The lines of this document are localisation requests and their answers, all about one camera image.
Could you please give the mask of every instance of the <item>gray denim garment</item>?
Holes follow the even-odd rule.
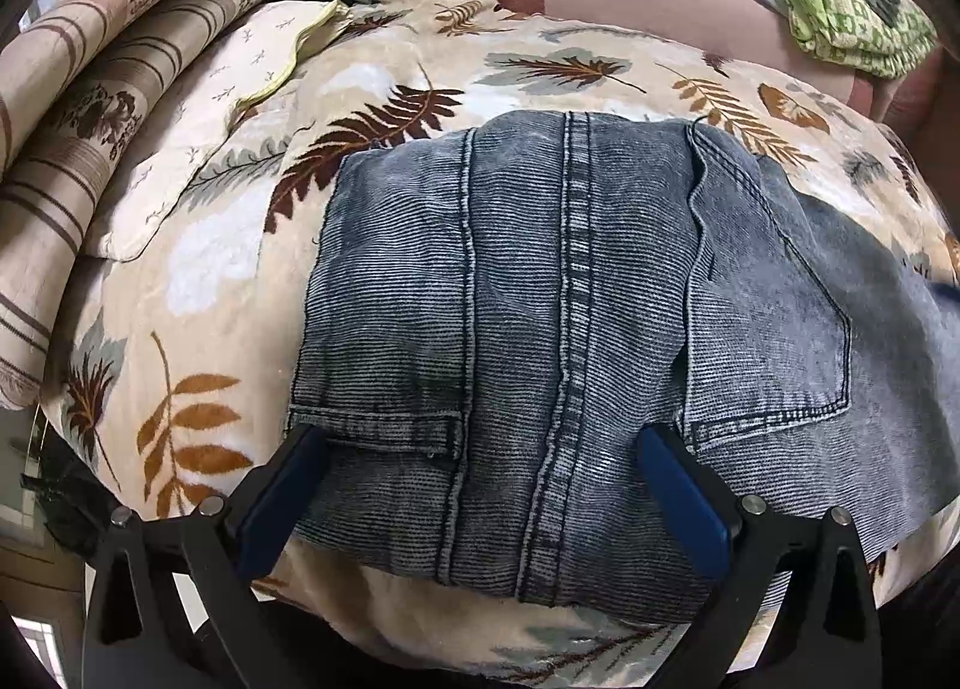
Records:
[[[941,293],[706,125],[512,112],[354,155],[292,391],[291,425],[333,446],[299,534],[395,574],[689,621],[707,584],[634,463],[640,428],[675,421],[739,494],[848,507],[872,558],[960,494]]]

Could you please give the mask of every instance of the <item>yellow fabric edge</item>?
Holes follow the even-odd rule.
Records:
[[[339,38],[339,36],[347,30],[349,22],[349,9],[347,9],[346,4],[342,1],[330,1],[325,9],[318,14],[317,19],[305,26],[304,29],[296,35],[294,51],[280,74],[275,75],[266,88],[261,88],[260,91],[251,93],[251,95],[238,100],[233,107],[230,120],[234,120],[239,112],[243,112],[243,110],[259,104],[264,99],[270,98],[270,96],[276,93],[283,83],[290,78],[290,75],[294,73],[294,69],[299,62],[305,61],[307,58],[328,47],[330,43],[336,40],[336,38]],[[304,45],[309,40],[313,40],[322,28],[328,29],[323,35],[322,40],[310,43],[307,52],[301,53]]]

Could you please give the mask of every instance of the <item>floral blanket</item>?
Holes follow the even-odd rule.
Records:
[[[331,180],[360,150],[522,107],[706,117],[779,160],[795,189],[856,219],[904,263],[958,280],[960,244],[896,136],[810,86],[633,31],[514,14],[496,0],[364,2],[342,38],[247,112],[142,254],[78,260],[44,410],[145,518],[229,493],[280,443]],[[954,502],[871,558],[877,601],[942,558],[958,525]],[[378,657],[534,686],[642,685],[683,634],[393,577],[296,538],[256,586]],[[761,614],[735,669],[757,658],[775,614]]]

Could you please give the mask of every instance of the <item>silver bolt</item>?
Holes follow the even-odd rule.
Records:
[[[223,497],[207,497],[200,503],[200,515],[215,516],[224,509]]]
[[[850,514],[850,510],[847,510],[846,507],[832,507],[830,509],[830,516],[834,521],[837,522],[840,526],[849,526],[853,524],[853,516]]]
[[[743,510],[755,516],[761,516],[767,511],[766,502],[763,502],[762,497],[757,497],[755,494],[748,494],[740,500],[740,504],[743,505]]]
[[[133,515],[133,510],[130,510],[126,505],[114,507],[113,512],[110,513],[110,524],[114,526],[126,526],[127,521],[130,521],[131,515]]]

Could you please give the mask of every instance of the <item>green cloth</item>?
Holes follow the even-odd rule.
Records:
[[[918,67],[937,43],[933,23],[901,0],[892,26],[865,0],[787,0],[790,33],[821,61],[896,79]]]

